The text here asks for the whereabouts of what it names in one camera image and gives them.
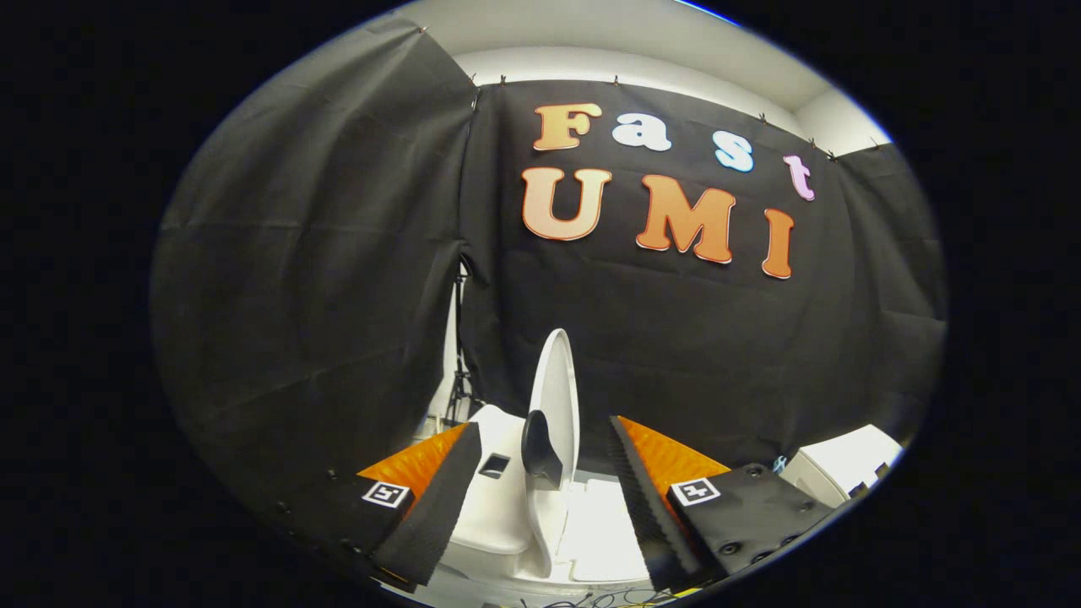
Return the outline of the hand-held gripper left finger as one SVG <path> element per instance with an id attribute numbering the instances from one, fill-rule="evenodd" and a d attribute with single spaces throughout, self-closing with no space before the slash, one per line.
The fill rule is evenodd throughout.
<path id="1" fill-rule="evenodd" d="M 270 508 L 271 520 L 301 548 L 364 584 L 429 584 L 481 448 L 479 424 L 456 425 L 351 476 L 292 492 Z"/>

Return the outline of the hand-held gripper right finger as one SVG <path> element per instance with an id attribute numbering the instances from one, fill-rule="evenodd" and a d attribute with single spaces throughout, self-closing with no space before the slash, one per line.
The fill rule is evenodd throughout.
<path id="1" fill-rule="evenodd" d="M 656 591 L 739 573 L 833 512 L 765 465 L 732 470 L 628 418 L 610 425 L 608 454 Z"/>

